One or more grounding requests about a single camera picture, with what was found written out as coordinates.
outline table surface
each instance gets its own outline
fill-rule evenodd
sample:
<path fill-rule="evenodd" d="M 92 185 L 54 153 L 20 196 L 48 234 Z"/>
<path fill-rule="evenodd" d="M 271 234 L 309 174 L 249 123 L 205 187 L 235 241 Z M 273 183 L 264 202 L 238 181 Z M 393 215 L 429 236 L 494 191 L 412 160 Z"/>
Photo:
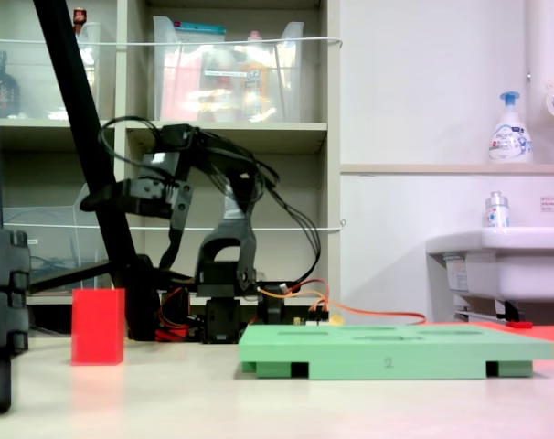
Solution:
<path fill-rule="evenodd" d="M 14 360 L 0 438 L 554 439 L 554 360 L 532 379 L 256 380 L 236 346 L 128 342 L 71 367 L 68 338 Z"/>

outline soap dispenser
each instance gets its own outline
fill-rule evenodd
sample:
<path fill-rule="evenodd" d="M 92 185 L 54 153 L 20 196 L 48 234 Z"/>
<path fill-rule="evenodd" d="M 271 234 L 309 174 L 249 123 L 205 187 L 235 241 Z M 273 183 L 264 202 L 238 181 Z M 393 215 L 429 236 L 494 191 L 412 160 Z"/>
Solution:
<path fill-rule="evenodd" d="M 532 163 L 533 143 L 527 127 L 521 122 L 515 101 L 519 98 L 516 91 L 507 91 L 500 95 L 505 101 L 505 113 L 496 126 L 493 141 L 488 149 L 491 163 Z"/>

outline plastic storage bin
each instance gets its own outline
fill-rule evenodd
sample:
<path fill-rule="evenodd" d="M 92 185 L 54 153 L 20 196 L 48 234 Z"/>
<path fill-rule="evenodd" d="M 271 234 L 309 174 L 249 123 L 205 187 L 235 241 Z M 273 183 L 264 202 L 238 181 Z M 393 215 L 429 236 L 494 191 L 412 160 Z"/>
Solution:
<path fill-rule="evenodd" d="M 82 62 L 101 119 L 114 109 L 114 48 L 101 47 L 101 24 L 79 35 Z M 68 120 L 45 44 L 0 42 L 0 118 Z"/>
<path fill-rule="evenodd" d="M 155 46 L 155 119 L 300 122 L 302 46 L 288 38 L 303 28 L 290 23 L 278 43 L 186 46 L 171 20 L 154 17 L 155 43 L 170 43 Z"/>
<path fill-rule="evenodd" d="M 80 201 L 88 193 L 84 185 L 73 206 L 3 209 L 5 227 L 27 234 L 32 280 L 107 259 L 96 215 L 79 209 Z M 65 285 L 56 291 L 70 293 L 73 288 L 110 286 L 110 276 L 104 275 Z"/>

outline white sink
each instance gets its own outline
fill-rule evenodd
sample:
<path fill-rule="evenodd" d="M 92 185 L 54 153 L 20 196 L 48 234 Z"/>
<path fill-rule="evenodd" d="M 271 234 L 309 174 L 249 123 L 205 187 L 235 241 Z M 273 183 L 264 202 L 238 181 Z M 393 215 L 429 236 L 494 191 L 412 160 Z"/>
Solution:
<path fill-rule="evenodd" d="M 427 241 L 446 261 L 450 288 L 496 300 L 554 301 L 554 228 L 486 228 Z"/>

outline green foam board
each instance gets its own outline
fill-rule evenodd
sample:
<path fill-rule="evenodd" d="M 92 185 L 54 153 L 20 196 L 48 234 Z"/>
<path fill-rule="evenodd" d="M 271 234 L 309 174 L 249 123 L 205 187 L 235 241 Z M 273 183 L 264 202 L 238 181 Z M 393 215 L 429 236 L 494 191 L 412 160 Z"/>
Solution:
<path fill-rule="evenodd" d="M 530 377 L 554 343 L 461 325 L 249 326 L 239 343 L 242 371 L 258 378 L 311 380 Z"/>

